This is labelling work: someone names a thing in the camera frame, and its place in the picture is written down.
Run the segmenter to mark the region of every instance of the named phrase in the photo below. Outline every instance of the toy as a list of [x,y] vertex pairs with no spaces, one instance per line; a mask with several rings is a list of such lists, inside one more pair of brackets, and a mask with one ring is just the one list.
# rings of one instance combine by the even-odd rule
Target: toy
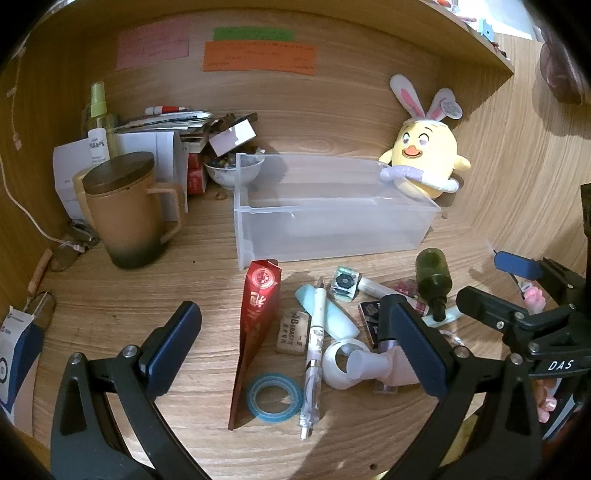
[[470,162],[457,154],[456,139],[441,121],[446,116],[462,117],[453,92],[448,88],[439,90],[425,115],[417,92],[405,76],[394,75],[390,88],[412,118],[403,123],[394,147],[380,157],[380,162],[392,165],[381,171],[380,178],[406,178],[432,199],[443,192],[456,192],[460,184],[450,175],[454,169],[470,169]]

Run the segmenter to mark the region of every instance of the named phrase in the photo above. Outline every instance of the cable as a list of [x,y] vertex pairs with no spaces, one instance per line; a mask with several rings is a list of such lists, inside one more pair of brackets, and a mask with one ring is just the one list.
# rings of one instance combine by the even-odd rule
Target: cable
[[33,215],[31,215],[29,213],[29,211],[23,207],[20,203],[18,203],[18,201],[15,199],[15,197],[12,196],[12,194],[10,193],[10,190],[8,190],[8,184],[6,182],[6,174],[4,172],[4,162],[2,161],[2,156],[0,155],[0,170],[2,170],[2,182],[4,183],[4,189],[6,190],[6,194],[8,195],[8,198],[11,199],[11,201],[14,203],[14,205],[16,205],[17,207],[19,207],[26,216],[29,217],[29,220],[33,222],[33,225],[35,225],[35,228],[37,228],[37,230],[39,230],[39,233],[42,234],[45,238],[47,238],[48,240],[51,240],[52,242],[57,242],[61,245],[69,245],[70,247],[72,247],[74,250],[76,250],[77,252],[80,253],[84,253],[85,248],[82,245],[78,245],[75,244],[73,242],[64,242],[63,240],[60,240],[58,238],[55,238],[51,235],[47,235],[43,229],[39,226],[39,224],[37,223],[37,221],[33,218]]
[[[8,92],[8,96],[12,97],[11,98],[12,105],[10,108],[10,122],[11,122],[11,126],[12,126],[12,140],[14,142],[14,146],[17,149],[17,151],[20,151],[20,149],[22,147],[22,143],[21,143],[20,139],[18,138],[17,131],[14,127],[14,99],[17,95],[18,76],[21,72],[21,60],[22,60],[22,56],[24,55],[24,53],[25,53],[25,47],[22,46],[17,54],[17,56],[18,56],[17,75],[15,78],[14,87],[11,90],[9,90],[9,92]],[[2,171],[2,182],[4,184],[4,189],[6,190],[6,194],[8,195],[8,198],[12,201],[12,203],[14,203],[17,207],[19,207],[25,213],[26,216],[29,217],[29,220],[33,223],[33,225],[35,225],[35,228],[37,228],[37,230],[39,230],[40,234],[42,234],[45,238],[47,238],[48,240],[51,240],[52,242],[59,243],[60,246],[61,245],[69,245],[77,252],[84,253],[84,251],[85,251],[84,246],[78,245],[74,242],[64,242],[63,240],[60,240],[58,238],[55,238],[55,237],[45,233],[43,231],[43,229],[39,226],[37,221],[33,218],[33,215],[31,215],[29,213],[29,211],[25,207],[23,207],[20,203],[18,203],[16,198],[12,196],[12,193],[10,193],[10,190],[8,189],[8,183],[6,181],[6,172],[4,172],[4,161],[2,160],[1,155],[0,155],[0,170]]]

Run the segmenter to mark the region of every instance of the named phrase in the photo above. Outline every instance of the red packaging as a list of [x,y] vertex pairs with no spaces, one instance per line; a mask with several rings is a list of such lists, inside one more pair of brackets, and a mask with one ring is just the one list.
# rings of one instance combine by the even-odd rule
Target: red packaging
[[199,153],[189,154],[189,173],[187,175],[187,193],[200,195],[207,187],[207,170]]
[[189,170],[197,170],[202,165],[201,155],[199,153],[189,154]]
[[255,260],[244,282],[240,312],[240,356],[234,381],[228,430],[234,429],[246,370],[259,351],[271,322],[279,311],[281,269],[274,260]]

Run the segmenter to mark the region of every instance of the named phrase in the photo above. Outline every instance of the transparent storage container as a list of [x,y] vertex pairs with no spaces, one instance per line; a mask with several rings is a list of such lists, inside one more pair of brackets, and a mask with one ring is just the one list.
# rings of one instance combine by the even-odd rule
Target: transparent storage container
[[253,260],[347,257],[416,249],[440,208],[409,181],[379,179],[377,161],[265,155],[242,184],[236,156],[234,228],[239,268]]

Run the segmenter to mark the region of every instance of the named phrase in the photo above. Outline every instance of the white bowl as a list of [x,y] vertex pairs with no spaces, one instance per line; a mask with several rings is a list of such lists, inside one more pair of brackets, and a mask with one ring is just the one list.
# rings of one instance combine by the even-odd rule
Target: white bowl
[[[261,160],[259,163],[255,163],[254,165],[250,165],[248,167],[241,167],[241,182],[240,185],[247,185],[252,182],[256,176],[261,171],[262,163],[265,161]],[[212,180],[224,187],[226,190],[233,190],[235,177],[236,177],[236,169],[235,168],[216,168],[210,167],[209,165],[205,165],[207,168],[207,172]]]

